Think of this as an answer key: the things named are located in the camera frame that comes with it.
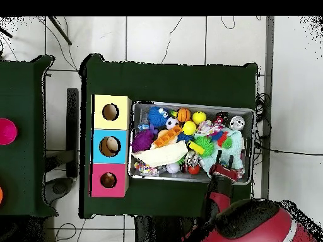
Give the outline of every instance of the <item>red ball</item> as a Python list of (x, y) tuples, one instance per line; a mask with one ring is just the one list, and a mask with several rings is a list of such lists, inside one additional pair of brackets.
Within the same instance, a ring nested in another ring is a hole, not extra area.
[(196, 165), (195, 167), (189, 167), (189, 173), (192, 175), (196, 175), (199, 173), (199, 165)]

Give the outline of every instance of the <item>pink bowl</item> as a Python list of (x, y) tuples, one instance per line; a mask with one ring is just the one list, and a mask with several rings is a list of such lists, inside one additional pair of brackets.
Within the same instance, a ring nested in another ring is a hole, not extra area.
[(0, 118), (0, 145), (9, 145), (17, 136), (16, 125), (7, 118)]

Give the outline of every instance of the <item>stacked cube boxes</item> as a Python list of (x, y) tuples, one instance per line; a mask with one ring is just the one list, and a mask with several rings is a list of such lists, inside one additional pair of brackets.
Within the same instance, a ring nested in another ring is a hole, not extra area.
[[(104, 117), (103, 109), (106, 105), (113, 105), (117, 116), (113, 120)], [(90, 171), (91, 197), (124, 197), (129, 184), (127, 175), (129, 116), (131, 100), (127, 96), (93, 95), (92, 96), (92, 126), (93, 136)], [(119, 144), (119, 151), (108, 157), (101, 153), (100, 146), (105, 137), (114, 137)], [(104, 187), (101, 177), (113, 174), (116, 182), (112, 187)]]

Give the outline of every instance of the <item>white cloth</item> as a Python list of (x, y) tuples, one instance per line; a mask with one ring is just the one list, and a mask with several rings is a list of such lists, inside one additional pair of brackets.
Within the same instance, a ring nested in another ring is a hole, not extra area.
[(132, 153), (136, 159), (140, 159), (150, 167), (158, 167), (170, 163), (179, 161), (183, 156), (188, 153), (188, 149), (183, 140), (175, 144), (169, 144), (167, 146), (158, 147), (156, 149), (149, 149), (146, 151), (140, 151)]

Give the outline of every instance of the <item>blue plush toy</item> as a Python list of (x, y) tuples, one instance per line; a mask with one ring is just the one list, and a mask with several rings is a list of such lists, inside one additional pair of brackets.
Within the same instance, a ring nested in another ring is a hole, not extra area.
[(185, 143), (193, 140), (193, 135), (186, 135), (184, 133), (180, 133), (178, 136), (177, 136), (177, 142), (181, 141), (181, 140), (184, 140)]
[(152, 107), (148, 113), (148, 120), (155, 127), (162, 127), (166, 124), (168, 113), (163, 108)]

